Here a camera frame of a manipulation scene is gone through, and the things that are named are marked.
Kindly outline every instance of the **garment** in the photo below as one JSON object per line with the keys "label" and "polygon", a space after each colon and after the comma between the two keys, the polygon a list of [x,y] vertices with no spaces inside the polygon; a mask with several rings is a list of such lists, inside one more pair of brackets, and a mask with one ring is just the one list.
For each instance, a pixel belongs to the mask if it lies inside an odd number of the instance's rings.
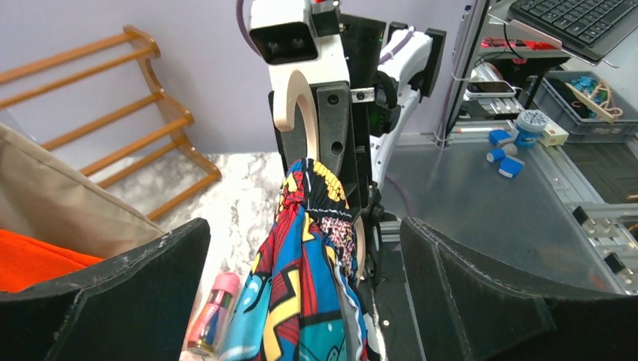
{"label": "garment", "polygon": [[367,347],[365,308],[353,290],[353,222],[332,172],[313,159],[292,164],[219,361],[378,359]]}
{"label": "garment", "polygon": [[0,291],[19,292],[103,259],[0,229]]}

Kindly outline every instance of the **blue cylindrical object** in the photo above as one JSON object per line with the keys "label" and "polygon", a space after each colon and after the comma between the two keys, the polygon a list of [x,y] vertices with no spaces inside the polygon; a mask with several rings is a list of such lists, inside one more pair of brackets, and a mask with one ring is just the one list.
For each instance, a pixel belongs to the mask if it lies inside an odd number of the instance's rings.
{"label": "blue cylindrical object", "polygon": [[522,111],[515,122],[518,135],[514,144],[517,147],[532,147],[542,135],[548,122],[547,116],[541,111]]}
{"label": "blue cylindrical object", "polygon": [[488,153],[488,162],[490,163],[494,163],[494,162],[498,162],[501,159],[505,158],[505,150],[503,148],[497,148],[497,149],[493,149],[490,150],[490,153]]}

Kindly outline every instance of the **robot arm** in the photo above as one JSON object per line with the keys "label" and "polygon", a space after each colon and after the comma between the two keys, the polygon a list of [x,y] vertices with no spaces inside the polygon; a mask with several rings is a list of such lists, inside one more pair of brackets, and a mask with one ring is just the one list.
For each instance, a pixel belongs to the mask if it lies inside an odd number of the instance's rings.
{"label": "robot arm", "polygon": [[[417,101],[430,95],[445,40],[444,32],[390,25],[390,41],[382,49],[385,30],[386,23],[341,14],[339,2],[255,0],[251,8],[250,38],[269,66],[274,90],[269,101],[284,170],[313,154],[310,139],[316,135],[318,159],[338,176],[358,217],[357,237],[366,242],[374,282],[381,242],[374,227],[384,214],[378,184]],[[297,81],[299,91],[282,98],[292,73],[302,74],[303,81]],[[301,109],[292,115],[289,105],[296,103]],[[303,121],[312,113],[307,103],[316,111],[316,131],[307,129],[312,121]]]}
{"label": "robot arm", "polygon": [[421,90],[412,89],[410,80],[426,68],[433,39],[414,28],[397,30],[381,51],[379,71],[387,74],[397,84],[397,105],[400,115],[389,133],[370,135],[370,157],[372,158],[372,179],[377,187],[383,188],[387,162],[407,120],[421,100]]}

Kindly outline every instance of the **metal bracket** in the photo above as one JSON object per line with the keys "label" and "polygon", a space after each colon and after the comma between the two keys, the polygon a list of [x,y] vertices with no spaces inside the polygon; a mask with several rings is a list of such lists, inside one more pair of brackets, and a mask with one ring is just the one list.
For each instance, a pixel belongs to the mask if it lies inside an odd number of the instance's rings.
{"label": "metal bracket", "polygon": [[399,242],[400,220],[386,220],[380,223],[383,243]]}
{"label": "metal bracket", "polygon": [[638,205],[585,203],[578,205],[572,215],[590,238],[618,237],[614,224],[638,221]]}
{"label": "metal bracket", "polygon": [[616,275],[627,294],[638,295],[638,253],[631,247],[603,249],[603,259]]}
{"label": "metal bracket", "polygon": [[352,97],[352,104],[370,103],[375,101],[375,88],[352,89],[350,95]]}
{"label": "metal bracket", "polygon": [[[319,119],[319,159],[342,182],[350,209],[355,217],[367,206],[367,189],[361,189],[357,145],[351,116],[351,91],[348,83],[311,85]],[[272,107],[273,92],[269,94]],[[284,170],[306,155],[305,128],[301,112],[295,112],[295,126],[290,132],[275,128],[277,146]]]}

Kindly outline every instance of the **keyboard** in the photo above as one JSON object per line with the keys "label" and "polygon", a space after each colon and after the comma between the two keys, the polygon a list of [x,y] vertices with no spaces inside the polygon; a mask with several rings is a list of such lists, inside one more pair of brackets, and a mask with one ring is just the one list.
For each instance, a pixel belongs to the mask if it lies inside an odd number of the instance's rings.
{"label": "keyboard", "polygon": [[637,9],[638,0],[517,0],[509,16],[598,63],[638,27]]}

